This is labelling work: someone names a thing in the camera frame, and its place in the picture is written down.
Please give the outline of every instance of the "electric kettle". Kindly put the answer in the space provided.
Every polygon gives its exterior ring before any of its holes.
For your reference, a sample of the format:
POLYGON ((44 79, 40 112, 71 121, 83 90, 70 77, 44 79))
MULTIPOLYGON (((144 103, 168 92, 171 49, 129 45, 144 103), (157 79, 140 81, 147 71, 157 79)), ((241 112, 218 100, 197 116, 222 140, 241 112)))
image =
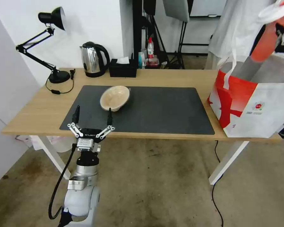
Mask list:
POLYGON ((108 69, 110 58, 107 50, 93 42, 84 43, 80 46, 83 67, 85 74, 88 77, 99 77, 102 76, 108 69), (103 52, 106 58, 106 65, 104 65, 103 58, 100 52, 103 52))

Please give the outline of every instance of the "beige bowl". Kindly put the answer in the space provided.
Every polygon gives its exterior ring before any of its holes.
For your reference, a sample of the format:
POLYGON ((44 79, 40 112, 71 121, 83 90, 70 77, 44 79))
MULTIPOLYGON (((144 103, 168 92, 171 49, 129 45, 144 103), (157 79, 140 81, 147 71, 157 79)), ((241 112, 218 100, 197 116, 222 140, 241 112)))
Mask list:
POLYGON ((107 89, 100 98, 100 105, 104 110, 113 112, 119 110, 129 99, 129 89, 124 86, 114 86, 107 89))

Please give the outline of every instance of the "black tissue box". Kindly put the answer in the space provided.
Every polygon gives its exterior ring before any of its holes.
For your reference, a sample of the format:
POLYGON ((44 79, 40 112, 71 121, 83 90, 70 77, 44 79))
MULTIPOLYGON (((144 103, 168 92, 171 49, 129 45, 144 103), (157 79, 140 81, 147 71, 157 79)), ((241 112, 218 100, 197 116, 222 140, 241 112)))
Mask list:
POLYGON ((112 59, 109 64, 110 77, 136 77, 137 68, 133 59, 129 59, 129 64, 118 64, 117 59, 112 59))

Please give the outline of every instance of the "white table leg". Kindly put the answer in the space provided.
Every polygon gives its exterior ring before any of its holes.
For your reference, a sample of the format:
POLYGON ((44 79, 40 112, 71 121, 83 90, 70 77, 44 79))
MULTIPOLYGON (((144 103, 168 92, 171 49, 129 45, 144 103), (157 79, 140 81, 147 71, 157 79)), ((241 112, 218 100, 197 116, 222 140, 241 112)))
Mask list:
POLYGON ((216 167, 212 175, 209 177, 209 182, 214 185, 222 174, 227 170, 230 164, 237 158, 241 151, 246 147, 249 141, 237 141, 230 148, 228 153, 224 156, 222 161, 216 167))
MULTIPOLYGON (((51 159, 53 164, 61 173, 65 167, 65 164, 58 155, 55 147, 48 140, 48 138, 46 136, 31 136, 31 137, 33 137, 36 141, 38 141, 39 145, 42 147, 42 149, 45 151, 47 156, 51 159)), ((64 178, 66 180, 69 180, 70 178, 70 171, 68 169, 64 173, 64 178)))

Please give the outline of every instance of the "kettle handle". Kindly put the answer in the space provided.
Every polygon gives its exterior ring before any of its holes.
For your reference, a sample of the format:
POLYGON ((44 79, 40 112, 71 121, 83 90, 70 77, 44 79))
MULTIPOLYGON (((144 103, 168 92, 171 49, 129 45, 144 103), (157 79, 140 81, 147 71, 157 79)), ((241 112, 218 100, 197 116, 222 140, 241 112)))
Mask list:
POLYGON ((104 56, 105 56, 105 58, 106 58, 106 65, 104 65, 103 68, 100 69, 100 71, 101 71, 102 73, 105 73, 105 71, 108 69, 108 66, 109 66, 109 64, 110 64, 109 54, 108 54, 107 50, 106 50, 103 46, 101 46, 101 45, 99 45, 99 44, 94 44, 93 46, 94 46, 96 49, 98 48, 100 51, 102 51, 102 52, 104 53, 104 56))

